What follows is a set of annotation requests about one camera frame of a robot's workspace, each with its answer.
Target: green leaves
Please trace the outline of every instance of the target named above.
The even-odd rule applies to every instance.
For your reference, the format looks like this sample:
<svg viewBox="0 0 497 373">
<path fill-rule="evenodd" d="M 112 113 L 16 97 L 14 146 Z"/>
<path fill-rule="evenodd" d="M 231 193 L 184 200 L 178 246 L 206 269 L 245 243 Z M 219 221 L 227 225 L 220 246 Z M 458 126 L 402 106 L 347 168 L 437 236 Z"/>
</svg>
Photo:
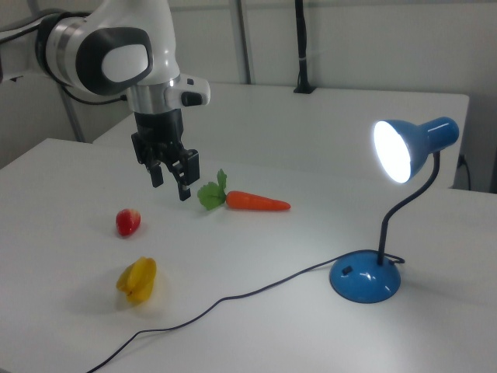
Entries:
<svg viewBox="0 0 497 373">
<path fill-rule="evenodd" d="M 226 188 L 226 179 L 228 177 L 224 173 L 222 169 L 217 173 L 217 182 L 213 183 L 212 181 L 202 186 L 198 193 L 196 194 L 199 197 L 200 203 L 207 209 L 212 210 L 217 206 L 221 206 L 226 201 L 226 194 L 224 193 L 224 189 Z"/>
<path fill-rule="evenodd" d="M 221 188 L 223 193 L 224 193 L 224 190 L 226 189 L 226 179 L 227 178 L 228 177 L 224 173 L 223 169 L 220 169 L 219 171 L 217 171 L 217 182 L 219 183 L 219 187 Z"/>
</svg>

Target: white wall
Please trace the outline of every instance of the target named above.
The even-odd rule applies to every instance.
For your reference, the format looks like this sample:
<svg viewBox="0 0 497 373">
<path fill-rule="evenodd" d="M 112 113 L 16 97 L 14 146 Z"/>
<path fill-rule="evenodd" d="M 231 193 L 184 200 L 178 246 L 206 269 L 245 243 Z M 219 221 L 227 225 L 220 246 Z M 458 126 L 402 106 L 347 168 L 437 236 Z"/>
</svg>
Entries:
<svg viewBox="0 0 497 373">
<path fill-rule="evenodd" d="M 177 59 L 185 73 L 243 82 L 235 43 L 235 0 L 170 0 Z M 94 9 L 100 0 L 39 0 L 40 8 Z M 332 88 L 454 92 L 470 96 L 461 151 L 473 187 L 488 191 L 497 143 L 497 2 L 471 0 L 305 1 L 310 80 Z M 242 0 L 255 84 L 295 85 L 294 0 Z M 27 16 L 0 0 L 0 26 Z M 0 166 L 45 137 L 73 138 L 52 82 L 0 85 Z M 125 103 L 74 103 L 88 140 L 128 115 Z M 463 170 L 456 187 L 465 188 Z"/>
<path fill-rule="evenodd" d="M 461 151 L 474 189 L 488 191 L 497 145 L 497 3 L 305 3 L 311 83 L 470 96 Z M 294 2 L 246 0 L 246 4 L 255 83 L 295 85 Z M 459 173 L 456 187 L 465 188 L 465 173 Z"/>
<path fill-rule="evenodd" d="M 25 2 L 1 0 L 0 9 L 0 26 L 30 15 Z M 47 137 L 74 140 L 57 95 L 55 84 L 43 77 L 0 85 L 0 167 Z"/>
</svg>

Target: toy carrot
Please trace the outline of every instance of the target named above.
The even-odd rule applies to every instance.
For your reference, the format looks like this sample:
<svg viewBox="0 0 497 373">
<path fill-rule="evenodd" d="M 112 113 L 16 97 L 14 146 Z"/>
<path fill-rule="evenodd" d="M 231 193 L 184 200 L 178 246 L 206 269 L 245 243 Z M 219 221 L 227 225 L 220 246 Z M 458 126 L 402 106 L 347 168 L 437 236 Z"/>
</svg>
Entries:
<svg viewBox="0 0 497 373">
<path fill-rule="evenodd" d="M 224 202 L 229 208 L 239 210 L 257 211 L 282 211 L 289 210 L 290 205 L 282 200 L 272 200 L 271 198 L 258 196 L 246 192 L 233 190 L 226 194 L 226 179 L 228 177 L 222 169 L 217 173 L 217 182 L 209 182 L 202 186 L 197 193 L 200 203 L 207 209 L 212 210 Z"/>
</svg>

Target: red strawberry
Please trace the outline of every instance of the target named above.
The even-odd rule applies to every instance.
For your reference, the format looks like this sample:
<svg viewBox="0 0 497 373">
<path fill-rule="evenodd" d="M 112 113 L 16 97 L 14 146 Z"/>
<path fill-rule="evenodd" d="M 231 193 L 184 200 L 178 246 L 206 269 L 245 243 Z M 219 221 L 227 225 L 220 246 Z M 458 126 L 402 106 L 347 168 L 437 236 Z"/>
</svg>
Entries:
<svg viewBox="0 0 497 373">
<path fill-rule="evenodd" d="M 126 236 L 134 233 L 140 225 L 141 216 L 137 210 L 125 208 L 117 213 L 116 227 L 120 235 Z"/>
</svg>

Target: desk lamp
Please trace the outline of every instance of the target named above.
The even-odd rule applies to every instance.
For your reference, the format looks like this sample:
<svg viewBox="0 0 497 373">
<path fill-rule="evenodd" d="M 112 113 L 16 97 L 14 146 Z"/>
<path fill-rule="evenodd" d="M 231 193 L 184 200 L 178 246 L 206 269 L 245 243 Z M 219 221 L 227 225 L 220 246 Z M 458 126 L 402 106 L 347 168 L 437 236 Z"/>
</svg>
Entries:
<svg viewBox="0 0 497 373">
<path fill-rule="evenodd" d="M 433 171 L 421 188 L 385 215 L 377 252 L 360 250 L 335 262 L 329 280 L 337 293 L 359 303 L 382 302 L 395 294 L 400 287 L 401 277 L 395 263 L 384 258 L 388 220 L 432 185 L 440 169 L 440 151 L 456 142 L 458 137 L 456 122 L 447 117 L 419 126 L 403 120 L 376 122 L 374 146 L 381 165 L 394 181 L 409 181 L 422 168 L 429 154 L 433 154 Z"/>
</svg>

